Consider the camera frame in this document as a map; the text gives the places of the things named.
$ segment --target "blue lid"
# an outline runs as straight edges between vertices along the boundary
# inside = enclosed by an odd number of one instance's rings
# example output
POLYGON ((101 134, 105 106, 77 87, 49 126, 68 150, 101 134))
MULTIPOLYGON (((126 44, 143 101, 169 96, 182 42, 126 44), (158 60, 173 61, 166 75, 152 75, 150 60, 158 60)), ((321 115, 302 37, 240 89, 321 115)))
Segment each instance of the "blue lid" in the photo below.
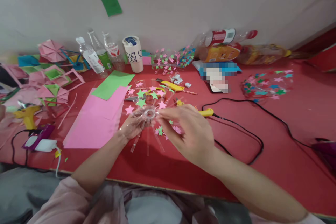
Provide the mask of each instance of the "blue lid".
POLYGON ((134 46, 137 44, 137 41, 136 41, 133 37, 125 38, 125 40, 126 40, 128 43, 132 43, 132 45, 134 45, 134 46))

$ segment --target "white wall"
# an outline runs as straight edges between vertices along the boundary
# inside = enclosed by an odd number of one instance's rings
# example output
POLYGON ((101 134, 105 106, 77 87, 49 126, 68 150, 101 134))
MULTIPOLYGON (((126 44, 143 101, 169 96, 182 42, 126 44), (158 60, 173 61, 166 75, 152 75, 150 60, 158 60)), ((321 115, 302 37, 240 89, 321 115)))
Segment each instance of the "white wall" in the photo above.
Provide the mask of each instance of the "white wall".
POLYGON ((119 0, 123 13, 107 17, 101 0, 0 0, 0 53, 37 52, 47 39, 77 49, 87 26, 121 41, 140 37, 143 49, 180 49, 208 29, 259 30, 253 43, 288 48, 336 22, 336 0, 119 0))

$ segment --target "pink sleeve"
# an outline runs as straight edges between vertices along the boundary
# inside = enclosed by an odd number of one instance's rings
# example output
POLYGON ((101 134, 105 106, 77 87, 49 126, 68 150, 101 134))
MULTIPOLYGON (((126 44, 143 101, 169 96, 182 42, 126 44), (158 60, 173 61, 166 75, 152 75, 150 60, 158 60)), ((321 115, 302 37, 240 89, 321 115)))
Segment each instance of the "pink sleeve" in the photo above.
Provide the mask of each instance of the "pink sleeve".
POLYGON ((28 224, 83 223, 92 196, 71 177, 63 179, 28 224))
MULTIPOLYGON (((265 220, 258 215, 255 215, 254 213, 250 213, 250 218, 253 224, 279 224, 278 222, 272 222, 265 220)), ((309 213, 306 218, 304 218, 300 222, 294 222, 292 224, 325 224, 323 221, 321 221, 319 218, 317 218, 315 215, 312 215, 309 213)))

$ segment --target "purple device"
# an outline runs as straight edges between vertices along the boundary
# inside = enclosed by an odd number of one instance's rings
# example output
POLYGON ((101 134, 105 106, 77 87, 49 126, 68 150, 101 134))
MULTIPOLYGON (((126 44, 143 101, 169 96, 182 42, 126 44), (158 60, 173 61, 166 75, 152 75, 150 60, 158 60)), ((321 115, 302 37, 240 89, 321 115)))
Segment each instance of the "purple device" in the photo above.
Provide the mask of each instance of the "purple device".
POLYGON ((51 135, 54 128, 55 126, 53 124, 42 124, 38 126, 37 131, 40 130, 40 132, 32 134, 22 145, 22 148, 32 151, 35 150, 36 146, 42 139, 47 139, 51 135))
POLYGON ((319 142, 311 147, 336 176, 336 142, 319 142))

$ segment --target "green paper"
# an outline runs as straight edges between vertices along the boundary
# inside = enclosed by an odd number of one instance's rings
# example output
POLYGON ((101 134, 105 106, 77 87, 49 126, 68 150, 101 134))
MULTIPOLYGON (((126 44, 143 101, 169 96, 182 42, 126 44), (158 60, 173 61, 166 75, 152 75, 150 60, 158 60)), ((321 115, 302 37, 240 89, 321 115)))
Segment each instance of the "green paper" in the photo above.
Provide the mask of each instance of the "green paper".
POLYGON ((101 0, 109 17, 122 13, 118 0, 101 0))
POLYGON ((119 86, 127 86, 135 75, 114 70, 92 93, 94 96, 108 100, 119 86))

